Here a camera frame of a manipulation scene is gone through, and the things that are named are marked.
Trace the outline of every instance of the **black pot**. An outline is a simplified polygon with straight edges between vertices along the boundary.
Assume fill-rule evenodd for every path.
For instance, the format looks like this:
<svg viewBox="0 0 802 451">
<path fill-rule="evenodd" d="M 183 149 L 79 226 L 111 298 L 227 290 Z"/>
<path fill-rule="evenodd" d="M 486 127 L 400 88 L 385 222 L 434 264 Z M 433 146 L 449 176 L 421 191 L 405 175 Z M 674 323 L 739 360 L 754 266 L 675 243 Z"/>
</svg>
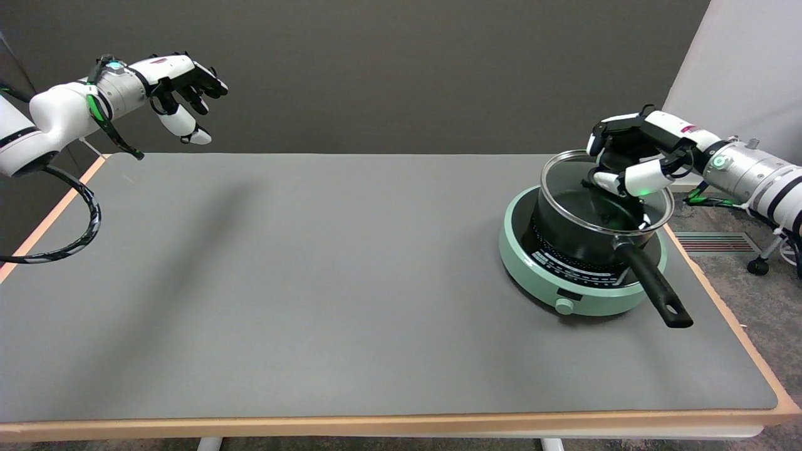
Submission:
<svg viewBox="0 0 802 451">
<path fill-rule="evenodd" d="M 643 252 L 674 211 L 669 189 L 619 197 L 583 182 L 596 166 L 584 151 L 563 152 L 543 168 L 530 229 L 567 260 L 595 266 L 627 265 L 668 327 L 693 325 L 657 265 Z"/>
</svg>

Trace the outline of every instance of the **caster wheel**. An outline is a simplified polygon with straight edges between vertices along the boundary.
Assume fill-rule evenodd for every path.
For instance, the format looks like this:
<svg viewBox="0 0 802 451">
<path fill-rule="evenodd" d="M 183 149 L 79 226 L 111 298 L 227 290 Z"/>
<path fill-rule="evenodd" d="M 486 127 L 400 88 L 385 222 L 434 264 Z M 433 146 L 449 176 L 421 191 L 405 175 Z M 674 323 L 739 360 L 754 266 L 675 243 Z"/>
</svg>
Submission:
<svg viewBox="0 0 802 451">
<path fill-rule="evenodd" d="M 764 260 L 752 260 L 747 264 L 747 271 L 754 275 L 768 274 L 768 263 Z"/>
</svg>

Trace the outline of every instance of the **white wall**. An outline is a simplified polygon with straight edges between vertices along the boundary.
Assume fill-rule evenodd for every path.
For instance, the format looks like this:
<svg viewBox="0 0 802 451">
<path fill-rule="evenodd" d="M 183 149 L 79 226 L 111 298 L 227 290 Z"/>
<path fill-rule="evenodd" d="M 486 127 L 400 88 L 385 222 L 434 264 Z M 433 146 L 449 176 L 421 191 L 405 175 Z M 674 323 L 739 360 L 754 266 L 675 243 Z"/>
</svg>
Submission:
<svg viewBox="0 0 802 451">
<path fill-rule="evenodd" d="M 712 0 L 663 109 L 802 165 L 802 1 Z"/>
</svg>

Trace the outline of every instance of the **black handle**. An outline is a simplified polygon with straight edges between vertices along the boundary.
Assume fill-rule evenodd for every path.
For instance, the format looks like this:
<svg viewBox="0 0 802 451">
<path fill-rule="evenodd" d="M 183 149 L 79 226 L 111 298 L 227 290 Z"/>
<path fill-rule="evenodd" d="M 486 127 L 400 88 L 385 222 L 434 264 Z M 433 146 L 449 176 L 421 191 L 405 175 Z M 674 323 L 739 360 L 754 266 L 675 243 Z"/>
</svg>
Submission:
<svg viewBox="0 0 802 451">
<path fill-rule="evenodd" d="M 694 320 L 679 302 L 674 288 L 671 288 L 666 278 L 641 248 L 631 243 L 622 243 L 615 248 L 615 256 L 629 265 L 632 272 L 638 276 L 643 290 L 668 327 L 683 329 L 693 326 Z"/>
</svg>

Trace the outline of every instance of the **wooden table edge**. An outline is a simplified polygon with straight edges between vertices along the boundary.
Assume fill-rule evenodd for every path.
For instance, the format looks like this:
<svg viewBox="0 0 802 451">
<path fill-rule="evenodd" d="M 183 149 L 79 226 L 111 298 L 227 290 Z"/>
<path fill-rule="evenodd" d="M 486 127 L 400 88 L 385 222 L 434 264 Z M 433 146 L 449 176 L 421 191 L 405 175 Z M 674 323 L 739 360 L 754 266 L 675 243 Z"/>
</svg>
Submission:
<svg viewBox="0 0 802 451">
<path fill-rule="evenodd" d="M 98 158 L 83 174 L 88 183 L 104 163 Z M 75 198 L 71 190 L 45 217 L 15 255 L 30 252 Z M 740 322 L 716 293 L 704 272 L 666 226 L 669 238 L 685 258 L 719 311 L 777 396 L 772 409 L 614 411 L 517 414 L 342 416 L 299 418 L 210 418 L 119 421 L 42 421 L 0 424 L 0 441 L 64 441 L 162 437 L 359 436 L 491 433 L 556 429 L 692 428 L 769 426 L 802 417 L 802 410 L 785 391 L 766 360 L 752 344 Z M 0 267 L 2 283 L 15 264 Z"/>
</svg>

